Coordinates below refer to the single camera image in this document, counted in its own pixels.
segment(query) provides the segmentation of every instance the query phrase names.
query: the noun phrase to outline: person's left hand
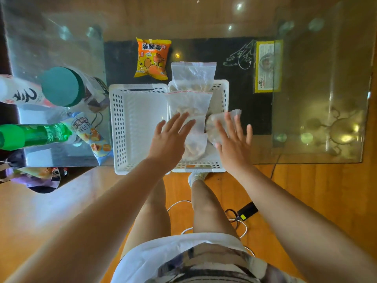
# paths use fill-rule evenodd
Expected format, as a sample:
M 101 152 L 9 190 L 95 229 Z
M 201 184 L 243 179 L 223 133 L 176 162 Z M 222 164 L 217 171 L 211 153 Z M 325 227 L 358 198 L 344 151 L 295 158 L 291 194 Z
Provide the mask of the person's left hand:
M 185 140 L 195 120 L 183 123 L 189 114 L 175 114 L 164 127 L 165 120 L 157 124 L 147 159 L 153 160 L 166 174 L 175 168 L 185 152 Z

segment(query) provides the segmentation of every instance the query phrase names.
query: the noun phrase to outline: green bottle cap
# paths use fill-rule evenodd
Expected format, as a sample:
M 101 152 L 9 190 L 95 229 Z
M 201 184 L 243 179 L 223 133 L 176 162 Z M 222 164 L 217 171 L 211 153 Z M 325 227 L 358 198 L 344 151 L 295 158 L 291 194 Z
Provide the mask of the green bottle cap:
M 18 125 L 0 125 L 0 149 L 13 151 L 23 148 L 25 145 L 25 134 Z
M 54 105 L 72 107 L 85 96 L 81 77 L 66 67 L 53 67 L 45 71 L 41 79 L 42 92 Z

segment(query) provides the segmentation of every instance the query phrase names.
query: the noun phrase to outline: foot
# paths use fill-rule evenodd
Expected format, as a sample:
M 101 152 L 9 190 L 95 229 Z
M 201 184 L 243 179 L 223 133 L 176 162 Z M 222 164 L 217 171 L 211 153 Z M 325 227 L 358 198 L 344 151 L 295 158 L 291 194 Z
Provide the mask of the foot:
M 205 177 L 208 175 L 209 173 L 191 173 L 188 177 L 188 184 L 190 185 L 190 188 L 192 187 L 192 184 L 196 181 L 196 180 L 202 180 L 204 181 Z

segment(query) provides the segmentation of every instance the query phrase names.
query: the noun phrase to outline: green plastic bottle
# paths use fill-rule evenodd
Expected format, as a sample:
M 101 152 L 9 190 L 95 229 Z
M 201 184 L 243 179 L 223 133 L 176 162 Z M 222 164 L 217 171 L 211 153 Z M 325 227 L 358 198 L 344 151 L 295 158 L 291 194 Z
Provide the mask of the green plastic bottle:
M 0 125 L 0 149 L 13 151 L 24 147 L 65 142 L 72 132 L 62 123 L 51 125 Z

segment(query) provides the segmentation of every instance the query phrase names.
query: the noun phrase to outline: white and pink bottle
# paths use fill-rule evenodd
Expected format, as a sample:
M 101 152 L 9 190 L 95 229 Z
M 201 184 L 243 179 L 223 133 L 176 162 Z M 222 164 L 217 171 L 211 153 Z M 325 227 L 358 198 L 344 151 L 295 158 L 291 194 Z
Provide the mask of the white and pink bottle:
M 40 85 L 7 74 L 0 75 L 0 101 L 16 105 L 55 107 L 45 98 Z

